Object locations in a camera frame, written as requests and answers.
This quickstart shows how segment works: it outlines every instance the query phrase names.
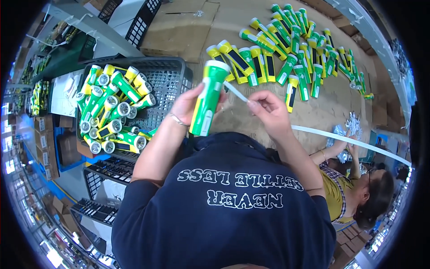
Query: hand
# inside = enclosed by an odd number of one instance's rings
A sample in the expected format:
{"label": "hand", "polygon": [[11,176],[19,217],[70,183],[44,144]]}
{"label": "hand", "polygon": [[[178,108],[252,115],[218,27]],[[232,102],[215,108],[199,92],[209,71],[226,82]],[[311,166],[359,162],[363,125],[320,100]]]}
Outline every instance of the hand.
{"label": "hand", "polygon": [[[181,94],[178,99],[176,99],[173,104],[171,112],[178,117],[186,125],[191,125],[191,120],[193,119],[194,107],[196,106],[197,97],[203,89],[205,88],[204,83],[200,83],[197,87],[192,90],[186,91]],[[220,111],[222,108],[222,103],[227,100],[227,94],[224,91],[224,87],[221,88],[218,104],[216,107],[216,112]]]}
{"label": "hand", "polygon": [[[357,140],[356,136],[350,136],[351,139]],[[348,143],[348,151],[353,158],[358,158],[358,146]]]}
{"label": "hand", "polygon": [[287,106],[275,94],[263,90],[251,94],[248,100],[249,109],[263,122],[266,132],[273,140],[292,134]]}
{"label": "hand", "polygon": [[[349,137],[351,135],[351,130],[348,130],[347,131],[347,134],[345,135],[345,137]],[[337,152],[337,154],[336,155],[338,155],[339,153],[341,153],[346,147],[347,147],[347,143],[346,142],[344,142],[344,141],[341,141],[341,140],[336,140],[334,143],[333,143],[333,146],[332,146],[334,149],[336,149],[336,152]]]}

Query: blue crate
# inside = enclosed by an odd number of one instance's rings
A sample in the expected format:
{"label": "blue crate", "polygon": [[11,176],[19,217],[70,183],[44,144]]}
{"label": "blue crate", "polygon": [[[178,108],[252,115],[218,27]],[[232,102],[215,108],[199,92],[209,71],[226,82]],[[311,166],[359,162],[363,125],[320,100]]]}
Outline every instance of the blue crate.
{"label": "blue crate", "polygon": [[68,165],[68,166],[63,166],[62,164],[60,164],[60,158],[58,157],[57,136],[59,136],[61,134],[64,134],[64,128],[62,128],[62,127],[54,127],[55,156],[57,158],[58,170],[60,172],[65,172],[67,170],[70,170],[70,169],[72,169],[72,168],[74,168],[76,166],[79,166],[79,165],[85,163],[86,162],[86,157],[82,155],[82,158],[81,158],[80,161],[78,161],[78,162],[76,162],[74,164]]}

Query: dark hair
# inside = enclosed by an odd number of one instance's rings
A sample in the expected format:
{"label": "dark hair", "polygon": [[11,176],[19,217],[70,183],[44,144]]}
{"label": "dark hair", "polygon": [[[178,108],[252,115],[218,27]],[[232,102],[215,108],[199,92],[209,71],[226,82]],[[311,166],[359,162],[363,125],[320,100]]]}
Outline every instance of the dark hair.
{"label": "dark hair", "polygon": [[357,207],[354,219],[360,229],[369,230],[376,224],[376,219],[388,210],[394,193],[394,180],[390,172],[385,171],[381,180],[373,180],[369,185],[369,199]]}

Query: yellow shirt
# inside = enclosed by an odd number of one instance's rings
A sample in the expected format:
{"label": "yellow shirt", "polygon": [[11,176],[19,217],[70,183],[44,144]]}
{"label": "yellow shirt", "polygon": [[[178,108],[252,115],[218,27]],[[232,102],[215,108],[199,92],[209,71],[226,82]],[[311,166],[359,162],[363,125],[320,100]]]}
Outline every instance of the yellow shirt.
{"label": "yellow shirt", "polygon": [[[321,175],[322,175],[322,180],[324,183],[324,190],[326,192],[326,201],[327,201],[327,206],[329,208],[329,213],[330,213],[330,219],[331,221],[334,221],[335,219],[337,219],[342,211],[342,194],[341,191],[339,190],[338,185],[336,184],[336,182],[334,182],[334,180],[332,180],[329,176],[327,176],[326,173],[324,173],[322,170],[319,170]],[[339,182],[339,184],[342,187],[342,190],[345,190],[346,188],[352,189],[353,188],[353,182],[356,179],[350,179],[352,184],[349,183],[344,177],[338,177],[337,181]],[[351,220],[353,220],[353,217],[342,217],[341,219],[338,220],[338,222],[341,223],[347,223],[350,222]]]}

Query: white strap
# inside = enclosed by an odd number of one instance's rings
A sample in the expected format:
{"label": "white strap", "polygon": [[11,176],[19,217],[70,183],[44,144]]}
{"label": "white strap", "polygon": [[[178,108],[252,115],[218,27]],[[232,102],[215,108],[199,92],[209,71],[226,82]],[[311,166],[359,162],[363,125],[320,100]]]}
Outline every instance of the white strap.
{"label": "white strap", "polygon": [[318,135],[321,135],[321,136],[327,136],[327,137],[331,137],[331,138],[334,138],[334,139],[337,139],[337,140],[341,140],[341,141],[344,141],[344,142],[347,142],[347,143],[358,145],[360,147],[373,150],[373,151],[375,151],[377,153],[381,153],[381,154],[383,154],[385,156],[388,156],[388,157],[391,157],[391,158],[393,158],[395,160],[398,160],[399,162],[402,162],[402,163],[406,164],[409,167],[412,166],[412,163],[410,161],[407,161],[407,160],[403,159],[400,156],[397,156],[397,155],[395,155],[395,154],[393,154],[391,152],[388,152],[386,150],[383,150],[381,148],[378,148],[378,147],[375,147],[375,146],[363,143],[361,141],[351,139],[349,137],[340,136],[338,134],[329,133],[329,132],[326,132],[326,131],[321,131],[321,130],[317,130],[317,129],[309,128],[309,127],[303,127],[303,126],[297,126],[297,125],[292,125],[291,127],[293,128],[293,130],[304,131],[304,132],[308,132],[308,133],[314,133],[314,134],[318,134]]}

